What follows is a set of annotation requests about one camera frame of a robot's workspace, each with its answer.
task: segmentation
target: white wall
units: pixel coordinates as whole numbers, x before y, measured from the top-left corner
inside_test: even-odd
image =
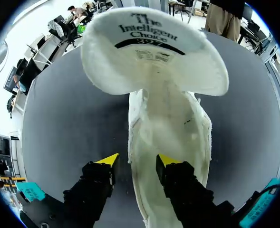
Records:
[[[6,42],[9,47],[8,60],[0,73],[0,134],[9,135],[10,132],[17,130],[13,119],[7,111],[6,105],[11,93],[3,89],[3,85],[13,66],[16,67],[17,61],[24,58],[27,50],[26,44],[31,44],[41,33],[48,34],[47,24],[55,17],[62,15],[67,17],[70,12],[68,7],[74,5],[81,7],[85,0],[50,0],[35,8],[30,13],[20,19],[7,34]]]

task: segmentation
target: cable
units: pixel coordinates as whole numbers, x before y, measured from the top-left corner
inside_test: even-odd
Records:
[[[280,184],[274,184],[272,186],[269,186],[267,188],[265,188],[264,190],[262,190],[259,194],[258,194],[258,197],[261,196],[262,194],[272,190],[272,189],[276,189],[276,188],[279,188],[280,187]]]

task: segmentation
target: table leg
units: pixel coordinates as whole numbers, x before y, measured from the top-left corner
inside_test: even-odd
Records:
[[[244,37],[244,35],[243,35],[243,34],[241,34],[240,39],[238,40],[238,44],[240,44],[240,43],[241,43],[241,41],[242,41],[243,37]]]

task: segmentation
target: person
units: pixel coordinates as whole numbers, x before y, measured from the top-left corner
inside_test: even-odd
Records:
[[[205,30],[237,42],[244,0],[211,0]]]
[[[17,75],[14,75],[14,76],[13,76],[13,80],[14,80],[14,82],[15,82],[16,87],[17,87],[20,91],[22,91],[22,92],[26,92],[26,91],[27,91],[26,87],[19,81],[19,78],[17,77]]]
[[[14,80],[14,82],[15,82],[16,87],[17,87],[20,91],[22,91],[22,92],[24,92],[24,93],[27,91],[27,89],[26,89],[26,87],[19,81],[19,79],[20,79],[21,75],[23,74],[24,69],[26,68],[27,64],[28,64],[28,62],[27,62],[25,59],[21,58],[21,59],[17,62],[17,70],[16,70],[16,74],[17,74],[17,75],[14,75],[14,76],[13,76],[13,80]]]
[[[78,19],[81,20],[81,17],[87,16],[87,13],[86,13],[86,11],[83,8],[79,8],[79,7],[75,8],[74,6],[70,6],[68,8],[68,11],[70,11],[71,13],[75,12],[75,15],[74,15],[73,19],[78,18]]]

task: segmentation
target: office chair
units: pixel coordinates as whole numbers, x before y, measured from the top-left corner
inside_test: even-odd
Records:
[[[71,23],[69,26],[66,25],[64,22],[60,21],[58,22],[58,24],[62,27],[65,36],[64,40],[61,39],[62,42],[68,43],[68,46],[72,44],[73,47],[76,48],[74,41],[78,38],[81,38],[82,36],[77,34],[77,28],[75,27],[74,23]]]
[[[86,9],[85,9],[87,16],[81,21],[81,23],[83,24],[87,24],[91,21],[92,17],[93,17],[93,13],[89,11],[89,6],[87,5]]]
[[[19,81],[25,86],[27,91],[25,94],[27,95],[32,81],[41,73],[41,70],[37,67],[36,63],[33,59],[30,59],[26,68],[23,69],[23,73],[19,79]]]
[[[186,7],[193,7],[193,0],[178,0],[178,2],[185,4]],[[175,13],[177,12],[180,12],[182,21],[183,21],[182,12],[187,13],[188,16],[191,15],[191,12],[187,9],[184,9],[184,7],[179,8],[178,10],[175,11]]]

